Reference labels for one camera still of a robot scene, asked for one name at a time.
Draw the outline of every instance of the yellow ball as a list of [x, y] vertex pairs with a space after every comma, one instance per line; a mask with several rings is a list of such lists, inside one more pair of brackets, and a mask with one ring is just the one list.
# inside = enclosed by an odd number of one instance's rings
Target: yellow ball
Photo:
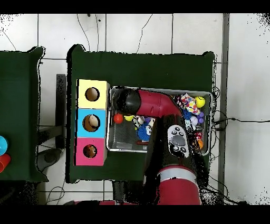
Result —
[[196, 106], [201, 108], [205, 105], [205, 99], [203, 97], [195, 97]]

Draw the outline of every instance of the blue object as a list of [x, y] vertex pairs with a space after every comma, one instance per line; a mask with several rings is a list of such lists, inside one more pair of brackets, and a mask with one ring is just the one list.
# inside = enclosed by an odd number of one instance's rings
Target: blue object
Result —
[[7, 150], [7, 140], [0, 135], [0, 156], [4, 155]]
[[205, 115], [205, 114], [204, 114], [204, 112], [202, 112], [202, 111], [201, 111], [201, 112], [200, 112], [200, 114], [199, 114], [199, 115], [197, 115], [197, 118], [203, 118], [203, 117], [204, 117], [204, 115]]
[[146, 132], [146, 126], [148, 123], [144, 122], [137, 130], [137, 137], [143, 141], [149, 141], [150, 135]]
[[[88, 132], [82, 126], [82, 122], [87, 115], [96, 115], [100, 120], [100, 127], [95, 132]], [[77, 137], [105, 138], [106, 113], [105, 110], [98, 109], [78, 109], [78, 131]]]
[[184, 119], [185, 120], [190, 120], [192, 113], [187, 111], [187, 110], [183, 110], [183, 114], [184, 114]]

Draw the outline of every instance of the red object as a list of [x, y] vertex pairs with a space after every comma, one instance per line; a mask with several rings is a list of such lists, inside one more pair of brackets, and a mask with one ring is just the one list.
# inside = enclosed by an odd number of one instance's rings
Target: red object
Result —
[[168, 95], [144, 90], [139, 90], [139, 94], [141, 106], [137, 115], [159, 118], [170, 114], [182, 116], [180, 108]]
[[8, 154], [5, 153], [4, 155], [0, 156], [0, 173], [2, 173], [10, 161], [11, 157]]
[[[165, 169], [179, 167], [192, 172], [184, 166], [169, 166]], [[193, 182], [187, 179], [168, 179], [160, 183], [159, 189], [159, 202], [158, 205], [200, 205], [199, 189]]]
[[115, 123], [117, 123], [117, 124], [122, 123], [123, 120], [124, 120], [124, 118], [123, 118], [123, 115], [121, 115], [121, 114], [115, 114], [115, 115], [113, 116], [113, 121], [114, 121]]

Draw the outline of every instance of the table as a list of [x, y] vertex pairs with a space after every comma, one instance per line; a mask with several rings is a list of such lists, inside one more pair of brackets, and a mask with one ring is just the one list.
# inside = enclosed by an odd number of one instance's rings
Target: table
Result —
[[[104, 80], [111, 86], [212, 90], [214, 54], [126, 54], [86, 52], [74, 45], [67, 54], [66, 182], [76, 180], [143, 180], [145, 153], [108, 151], [104, 166], [74, 166], [76, 80]], [[208, 165], [209, 156], [204, 160]]]
[[0, 180], [47, 181], [35, 165], [42, 47], [27, 52], [0, 52], [0, 135], [9, 142], [11, 162]]

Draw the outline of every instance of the red ball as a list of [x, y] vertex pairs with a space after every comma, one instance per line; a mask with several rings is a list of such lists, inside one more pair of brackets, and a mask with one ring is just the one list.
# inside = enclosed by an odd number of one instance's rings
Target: red ball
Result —
[[114, 121], [116, 124], [122, 123], [123, 120], [124, 120], [124, 118], [123, 118], [123, 115], [121, 115], [121, 114], [115, 114], [115, 115], [113, 116], [113, 121]]

